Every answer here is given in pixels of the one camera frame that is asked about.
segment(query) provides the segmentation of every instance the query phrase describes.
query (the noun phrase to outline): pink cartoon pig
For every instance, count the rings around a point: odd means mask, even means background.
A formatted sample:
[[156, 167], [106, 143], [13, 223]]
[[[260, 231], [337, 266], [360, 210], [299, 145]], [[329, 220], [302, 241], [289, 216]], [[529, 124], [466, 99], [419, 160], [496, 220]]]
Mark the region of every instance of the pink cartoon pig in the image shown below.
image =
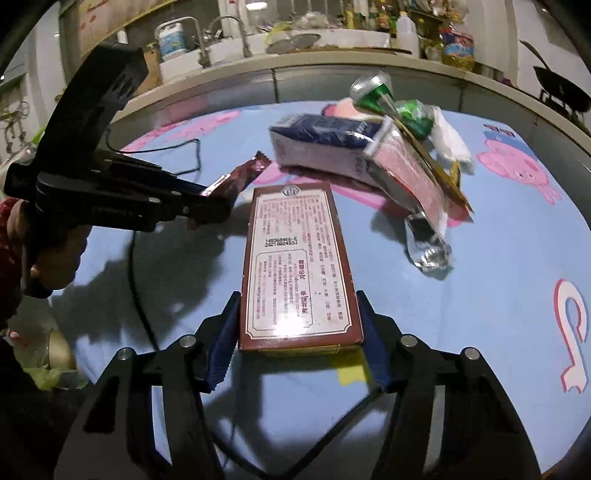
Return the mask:
[[546, 173], [534, 158], [496, 140], [485, 140], [485, 145], [492, 151], [478, 154], [478, 160], [490, 171], [525, 185], [532, 185], [551, 205], [554, 204], [554, 199], [562, 199], [550, 186]]

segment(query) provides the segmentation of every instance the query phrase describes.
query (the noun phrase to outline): bolt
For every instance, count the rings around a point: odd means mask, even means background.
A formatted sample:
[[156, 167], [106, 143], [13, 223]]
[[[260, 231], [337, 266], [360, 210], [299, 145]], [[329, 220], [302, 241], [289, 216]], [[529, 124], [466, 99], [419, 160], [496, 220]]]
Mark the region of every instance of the bolt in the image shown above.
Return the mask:
[[400, 339], [400, 343], [404, 346], [412, 348], [413, 346], [417, 346], [418, 340], [417, 337], [415, 337], [414, 335], [404, 335]]
[[180, 343], [181, 347], [189, 348], [190, 346], [195, 345], [197, 339], [193, 335], [185, 335], [184, 337], [181, 337], [178, 342]]
[[466, 355], [470, 360], [478, 360], [480, 358], [480, 352], [472, 347], [466, 348], [464, 355]]
[[121, 350], [119, 350], [117, 352], [117, 358], [119, 360], [127, 360], [128, 358], [130, 358], [132, 355], [134, 354], [133, 349], [125, 347], [122, 348]]

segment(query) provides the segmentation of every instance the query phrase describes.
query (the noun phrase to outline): blue tablecloth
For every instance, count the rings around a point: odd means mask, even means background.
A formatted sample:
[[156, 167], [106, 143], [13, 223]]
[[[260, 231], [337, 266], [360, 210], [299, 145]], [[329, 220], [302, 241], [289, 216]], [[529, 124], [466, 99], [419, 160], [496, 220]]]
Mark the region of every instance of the blue tablecloth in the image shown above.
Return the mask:
[[[161, 147], [199, 135], [203, 171], [196, 181], [209, 184], [257, 150], [272, 158], [267, 129], [275, 121], [291, 113], [318, 113], [324, 106], [297, 102], [216, 113], [161, 128], [132, 147]], [[380, 195], [335, 184], [353, 280], [376, 312], [392, 316], [403, 332], [432, 348], [480, 349], [514, 403], [544, 471], [564, 456], [591, 414], [584, 364], [591, 342], [585, 342], [583, 300], [591, 294], [591, 232], [510, 127], [459, 113], [445, 117], [478, 159], [475, 175], [463, 177], [473, 223], [451, 222], [447, 235], [454, 269], [422, 274], [405, 255], [396, 208]], [[195, 162], [191, 145], [137, 157], [169, 171]], [[302, 179], [270, 168], [259, 183], [289, 181]], [[188, 231], [178, 219], [139, 235], [138, 289], [161, 347], [195, 332], [240, 290], [248, 197], [247, 192], [239, 198], [223, 225]], [[127, 283], [130, 237], [127, 231], [95, 228], [75, 282], [52, 297], [60, 329], [93, 381], [119, 348], [151, 350]], [[237, 354], [226, 381], [204, 395], [208, 423], [253, 463], [282, 471], [368, 392], [367, 382], [352, 381], [363, 375], [351, 377], [339, 361]], [[375, 403], [301, 478], [369, 478], [393, 401], [390, 396]], [[158, 447], [166, 453], [158, 401], [154, 413]], [[233, 472], [230, 478], [250, 478], [231, 462], [225, 465]]]

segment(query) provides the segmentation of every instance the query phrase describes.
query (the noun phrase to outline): black wok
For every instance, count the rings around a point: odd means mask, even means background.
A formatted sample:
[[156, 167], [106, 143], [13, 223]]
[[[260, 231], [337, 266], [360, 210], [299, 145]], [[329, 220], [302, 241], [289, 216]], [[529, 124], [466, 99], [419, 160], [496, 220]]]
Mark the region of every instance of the black wok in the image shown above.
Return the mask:
[[544, 64], [545, 68], [534, 67], [535, 76], [538, 78], [542, 88], [550, 96], [556, 97], [558, 100], [564, 102], [575, 112], [585, 113], [591, 109], [591, 97], [589, 95], [570, 80], [553, 72], [542, 58], [542, 55], [540, 55], [531, 43], [524, 40], [520, 40], [520, 42]]

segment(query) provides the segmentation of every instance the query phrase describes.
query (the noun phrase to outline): human hand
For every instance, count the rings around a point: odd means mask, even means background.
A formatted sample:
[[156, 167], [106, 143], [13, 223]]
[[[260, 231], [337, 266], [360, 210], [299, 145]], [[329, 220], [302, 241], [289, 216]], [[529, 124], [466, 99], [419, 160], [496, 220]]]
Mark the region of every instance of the human hand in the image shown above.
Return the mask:
[[[8, 239], [18, 256], [22, 253], [22, 244], [31, 226], [26, 204], [24, 200], [17, 202], [7, 223]], [[68, 231], [61, 245], [42, 250], [31, 269], [31, 278], [38, 278], [41, 285], [49, 290], [61, 290], [68, 286], [80, 266], [80, 257], [86, 249], [86, 239], [91, 228], [87, 225], [77, 226]]]

